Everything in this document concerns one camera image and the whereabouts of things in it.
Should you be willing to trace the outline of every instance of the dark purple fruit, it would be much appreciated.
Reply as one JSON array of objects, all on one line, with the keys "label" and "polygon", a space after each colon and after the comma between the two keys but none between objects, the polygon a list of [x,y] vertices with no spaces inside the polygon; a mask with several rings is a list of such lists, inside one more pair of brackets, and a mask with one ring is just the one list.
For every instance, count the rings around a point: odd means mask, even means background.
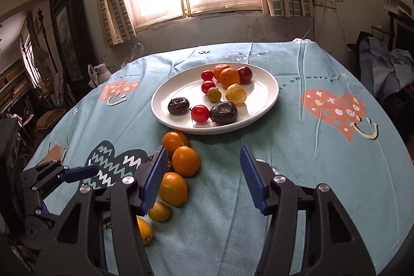
[{"label": "dark purple fruit", "polygon": [[173,98],[168,103],[168,111],[171,115],[181,115],[188,111],[190,102],[186,98]]},{"label": "dark purple fruit", "polygon": [[234,123],[237,120],[237,107],[232,102],[219,102],[210,109],[210,118],[218,125]]}]

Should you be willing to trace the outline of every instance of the bookshelf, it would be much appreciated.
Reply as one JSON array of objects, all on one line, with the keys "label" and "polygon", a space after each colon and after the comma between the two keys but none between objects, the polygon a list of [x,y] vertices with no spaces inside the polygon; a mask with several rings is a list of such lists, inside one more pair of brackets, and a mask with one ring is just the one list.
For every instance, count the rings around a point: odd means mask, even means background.
[{"label": "bookshelf", "polygon": [[18,59],[0,72],[0,113],[8,110],[32,88],[22,60]]}]

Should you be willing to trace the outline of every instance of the wall socket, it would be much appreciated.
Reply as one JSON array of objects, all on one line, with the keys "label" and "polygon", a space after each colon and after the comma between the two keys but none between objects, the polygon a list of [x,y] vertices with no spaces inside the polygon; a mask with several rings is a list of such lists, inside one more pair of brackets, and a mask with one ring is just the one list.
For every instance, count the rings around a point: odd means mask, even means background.
[{"label": "wall socket", "polygon": [[314,6],[336,9],[336,0],[312,0]]}]

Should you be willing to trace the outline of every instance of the plate rim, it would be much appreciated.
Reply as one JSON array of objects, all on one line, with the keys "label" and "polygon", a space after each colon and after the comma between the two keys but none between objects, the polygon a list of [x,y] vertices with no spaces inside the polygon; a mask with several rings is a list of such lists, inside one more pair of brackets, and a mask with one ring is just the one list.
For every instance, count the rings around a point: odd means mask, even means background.
[{"label": "plate rim", "polygon": [[[188,133],[188,134],[195,134],[195,135],[217,135],[217,134],[221,134],[221,133],[227,133],[227,132],[239,130],[241,128],[244,128],[245,126],[248,126],[248,125],[256,122],[259,118],[264,116],[275,105],[277,99],[279,98],[279,91],[277,91],[275,99],[270,103],[270,105],[266,109],[264,109],[263,111],[261,111],[257,115],[250,117],[250,119],[246,119],[246,120],[243,120],[243,121],[238,121],[238,122],[231,123],[231,124],[219,125],[219,126],[209,126],[209,127],[206,127],[206,128],[188,128],[188,127],[175,126],[175,125],[172,125],[172,124],[158,118],[157,114],[154,112],[154,97],[157,94],[158,90],[166,82],[168,82],[169,80],[171,80],[175,76],[181,75],[183,72],[190,71],[191,69],[194,69],[194,68],[197,68],[197,67],[202,67],[202,66],[203,67],[208,67],[208,66],[211,66],[211,65],[218,65],[218,64],[223,64],[223,63],[226,63],[226,62],[213,62],[213,63],[209,63],[209,64],[201,64],[201,65],[194,66],[194,67],[188,68],[186,70],[180,71],[177,74],[174,74],[170,78],[166,79],[162,84],[160,84],[158,86],[158,88],[155,90],[154,94],[152,95],[152,98],[151,98],[151,112],[152,112],[153,116],[158,120],[158,122],[160,122],[161,124],[167,126],[168,128],[171,128],[173,130],[178,130],[178,131]],[[266,69],[263,69],[262,67],[259,67],[259,66],[256,66],[256,65],[251,65],[251,64],[245,64],[245,63],[242,63],[242,62],[227,62],[226,64],[240,64],[240,65],[252,66],[252,67],[255,67],[255,68],[259,68],[260,70],[262,70],[262,71],[266,72],[268,75],[270,75],[270,77],[275,81],[276,87],[279,88],[279,84],[278,84],[276,78],[270,72],[268,72]]]}]

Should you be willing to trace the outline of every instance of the plate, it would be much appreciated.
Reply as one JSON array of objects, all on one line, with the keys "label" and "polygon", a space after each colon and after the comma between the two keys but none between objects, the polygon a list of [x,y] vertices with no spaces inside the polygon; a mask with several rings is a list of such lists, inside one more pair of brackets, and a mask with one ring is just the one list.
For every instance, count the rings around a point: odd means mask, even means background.
[{"label": "plate", "polygon": [[[201,91],[201,72],[213,69],[219,63],[206,64],[182,71],[161,84],[151,99],[151,111],[155,118],[162,124],[184,133],[197,135],[216,135],[243,128],[257,121],[276,103],[279,96],[279,85],[272,74],[264,69],[237,62],[227,62],[231,68],[238,69],[248,66],[253,72],[250,84],[243,85],[247,93],[244,105],[237,107],[238,117],[236,122],[218,126],[208,119],[203,124],[191,120],[191,112],[181,116],[174,116],[168,112],[168,103],[173,98],[186,98],[190,107],[205,105],[208,109],[214,105]],[[220,83],[216,87],[221,91],[221,101],[226,101],[226,90]]]}]

